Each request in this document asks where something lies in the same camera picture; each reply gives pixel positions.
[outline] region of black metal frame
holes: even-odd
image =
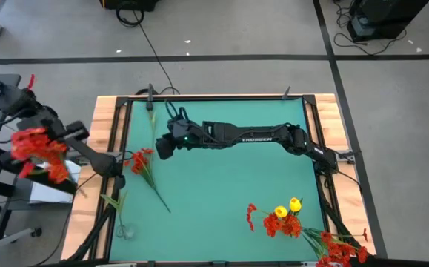
[[[146,96],[119,96],[117,97],[116,100],[116,106],[115,106],[115,112],[113,115],[113,123],[112,123],[112,128],[110,129],[110,138],[109,138],[109,146],[108,146],[108,151],[109,152],[113,152],[113,149],[115,147],[115,140],[116,140],[116,134],[117,134],[117,130],[118,130],[118,125],[119,125],[119,119],[120,119],[120,112],[122,111],[122,106],[126,106],[125,108],[125,117],[124,117],[124,124],[122,126],[122,140],[121,140],[121,144],[120,144],[120,148],[119,150],[124,153],[125,149],[127,147],[127,136],[128,136],[128,131],[130,129],[130,117],[131,117],[131,113],[132,113],[132,106],[133,106],[133,102],[134,101],[146,101],[147,97]],[[219,96],[153,96],[153,101],[154,102],[163,102],[164,100],[169,99],[170,101],[239,101],[239,100],[281,100],[282,96],[280,95],[251,95],[251,96],[243,96],[243,95],[219,95]],[[312,114],[313,114],[313,121],[315,124],[315,128],[316,128],[316,134],[318,137],[318,141],[319,141],[319,145],[322,147],[325,147],[325,138],[322,132],[322,126],[321,126],[321,122],[319,121],[319,112],[318,112],[318,108],[316,106],[316,97],[314,95],[296,95],[296,96],[288,96],[287,97],[288,100],[293,100],[293,99],[301,99],[302,100],[302,107],[303,107],[303,112],[305,115],[305,122],[307,125],[307,133],[309,136],[311,136],[311,127],[310,127],[310,122],[309,122],[309,118],[308,118],[308,114],[307,114],[307,105],[311,106],[311,110],[312,110]],[[320,174],[313,165],[313,169],[315,170],[315,178],[316,178],[316,184],[318,187],[318,197],[319,197],[319,201],[322,201],[321,198],[321,194],[322,194],[322,183],[320,180],[320,176],[323,174]],[[330,176],[331,174],[327,174],[327,179],[332,179],[332,177]],[[102,187],[101,187],[101,194],[106,194],[106,190],[107,190],[107,183],[108,180],[105,179],[102,181]],[[330,195],[330,200],[331,200],[331,208],[334,210],[334,212],[338,215],[338,217],[340,217],[340,212],[339,212],[339,204],[337,201],[337,196],[336,196],[336,191],[334,186],[330,186],[328,188],[328,192]],[[323,207],[323,205],[321,206],[321,210],[322,210],[322,218],[323,218],[323,223],[325,225],[325,229],[326,230],[330,230],[329,227],[329,223],[328,223],[328,218],[327,218],[327,214],[326,211]],[[96,212],[96,220],[98,218],[100,218],[100,216],[102,215],[102,211],[103,211],[103,207],[104,207],[104,201],[99,200],[98,203],[98,207],[97,207],[97,212]],[[104,258],[108,260],[109,256],[110,256],[110,247],[112,246],[112,238],[113,238],[113,227],[115,224],[115,214],[113,214],[110,218],[109,218],[109,223],[108,223],[108,227],[107,227],[107,236],[106,236],[106,240],[105,240],[105,247],[104,247]],[[89,253],[89,259],[93,260],[96,257],[96,251],[97,251],[97,244],[98,244],[98,239],[96,239],[96,241],[94,242],[94,244],[91,246],[90,249],[90,253]],[[148,262],[147,266],[154,266],[155,262]],[[216,265],[216,263],[193,263],[196,266],[200,266],[199,264],[206,264],[206,265]],[[225,264],[225,262],[219,262],[217,263],[220,266],[223,266]],[[234,265],[239,265],[239,266],[300,266],[302,263],[301,262],[235,262]]]

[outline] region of green table surface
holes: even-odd
[[[306,129],[302,100],[173,102],[190,120],[242,126],[282,123]],[[156,136],[168,132],[163,102],[155,102]],[[152,148],[144,102],[134,102],[127,150]],[[311,159],[287,153],[275,143],[238,144],[224,150],[175,150],[167,160],[156,155],[153,175],[168,213],[144,179],[124,168],[127,192],[122,218],[135,237],[115,234],[111,261],[311,261],[316,256],[303,238],[267,236],[262,213],[253,214],[255,232],[246,221],[247,205],[264,211],[288,207],[303,198],[299,219],[304,227],[324,229]],[[119,225],[117,218],[114,231]]]

